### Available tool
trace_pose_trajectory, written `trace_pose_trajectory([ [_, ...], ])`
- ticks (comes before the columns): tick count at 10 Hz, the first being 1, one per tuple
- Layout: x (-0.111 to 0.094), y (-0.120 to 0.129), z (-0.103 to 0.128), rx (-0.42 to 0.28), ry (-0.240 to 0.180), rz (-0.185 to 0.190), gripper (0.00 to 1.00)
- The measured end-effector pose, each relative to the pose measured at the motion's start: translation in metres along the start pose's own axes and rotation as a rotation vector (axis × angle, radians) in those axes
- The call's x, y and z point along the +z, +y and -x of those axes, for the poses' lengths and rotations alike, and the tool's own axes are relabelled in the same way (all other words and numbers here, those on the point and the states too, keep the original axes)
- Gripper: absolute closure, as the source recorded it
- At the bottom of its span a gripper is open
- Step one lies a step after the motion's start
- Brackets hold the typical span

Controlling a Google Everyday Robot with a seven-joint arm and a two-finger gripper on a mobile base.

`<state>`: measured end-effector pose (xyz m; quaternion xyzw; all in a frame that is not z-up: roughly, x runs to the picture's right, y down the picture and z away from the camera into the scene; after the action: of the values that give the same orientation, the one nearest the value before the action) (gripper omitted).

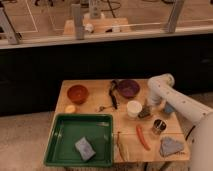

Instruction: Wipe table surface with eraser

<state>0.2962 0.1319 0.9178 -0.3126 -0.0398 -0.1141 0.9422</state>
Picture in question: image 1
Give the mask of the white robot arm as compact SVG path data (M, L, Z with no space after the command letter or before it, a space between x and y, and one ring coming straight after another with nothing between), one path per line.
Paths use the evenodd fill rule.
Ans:
M169 73L149 78L148 105L157 106L165 100L195 125L190 171L213 171L213 108L176 91L174 83Z

